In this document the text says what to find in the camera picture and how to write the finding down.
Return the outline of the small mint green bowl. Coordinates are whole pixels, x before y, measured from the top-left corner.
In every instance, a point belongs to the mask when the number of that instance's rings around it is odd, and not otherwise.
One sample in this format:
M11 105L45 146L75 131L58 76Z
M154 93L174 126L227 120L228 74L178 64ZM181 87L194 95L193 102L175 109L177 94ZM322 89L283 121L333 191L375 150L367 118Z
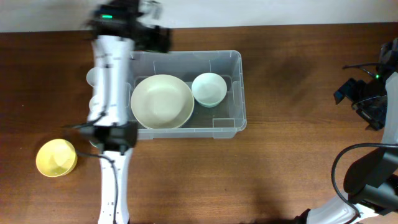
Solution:
M222 98L195 98L195 100L201 105L204 106L205 108L213 108L219 105L223 99Z

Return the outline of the small yellow bowl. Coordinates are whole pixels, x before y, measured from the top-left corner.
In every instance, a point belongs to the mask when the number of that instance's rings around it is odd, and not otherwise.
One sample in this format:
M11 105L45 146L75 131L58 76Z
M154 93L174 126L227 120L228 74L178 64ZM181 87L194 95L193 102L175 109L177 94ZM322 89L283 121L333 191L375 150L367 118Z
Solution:
M78 156L73 145L64 139L46 142L35 159L37 170L46 177L69 174L76 166Z

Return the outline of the small white bowl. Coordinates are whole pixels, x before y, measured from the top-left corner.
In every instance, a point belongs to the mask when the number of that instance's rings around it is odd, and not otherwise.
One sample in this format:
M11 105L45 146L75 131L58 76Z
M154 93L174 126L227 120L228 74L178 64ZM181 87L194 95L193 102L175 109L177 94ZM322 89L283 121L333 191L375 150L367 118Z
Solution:
M202 73L192 83L194 98L222 98L227 93L227 84L222 76L215 73Z

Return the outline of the translucent grey cup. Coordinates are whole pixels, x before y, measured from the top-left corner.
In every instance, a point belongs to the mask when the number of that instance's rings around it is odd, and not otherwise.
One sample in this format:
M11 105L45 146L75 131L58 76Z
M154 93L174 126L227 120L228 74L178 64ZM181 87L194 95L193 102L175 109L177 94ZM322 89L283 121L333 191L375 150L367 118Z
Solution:
M96 69L95 68L91 68L88 73L86 74L86 81L87 83L94 87L95 83L96 83Z

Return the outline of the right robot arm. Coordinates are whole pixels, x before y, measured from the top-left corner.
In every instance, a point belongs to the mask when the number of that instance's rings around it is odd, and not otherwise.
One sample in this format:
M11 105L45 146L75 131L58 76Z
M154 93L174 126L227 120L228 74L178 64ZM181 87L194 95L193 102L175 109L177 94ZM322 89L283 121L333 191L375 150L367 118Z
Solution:
M333 161L331 183L336 196L321 207L308 209L294 223L359 223L397 212L397 41L382 45L372 80L350 78L333 96L336 103L347 98L369 128L383 130L380 143L361 143L343 149ZM344 154L364 147L373 151L353 162L343 181L336 184L336 167Z

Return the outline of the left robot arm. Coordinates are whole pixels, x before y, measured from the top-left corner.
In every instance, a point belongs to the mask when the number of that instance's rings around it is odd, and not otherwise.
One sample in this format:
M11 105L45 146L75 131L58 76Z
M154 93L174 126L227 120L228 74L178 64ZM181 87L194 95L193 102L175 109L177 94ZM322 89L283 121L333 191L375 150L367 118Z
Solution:
M167 53L171 48L171 30L140 22L140 17L161 13L158 1L109 1L92 13L91 44L94 53L98 104L87 121L73 125L79 133L96 144L99 152L79 152L95 157L101 168L101 209L99 223L129 223L127 183L129 162L137 142L137 123L129 119L127 82L132 72L135 49Z

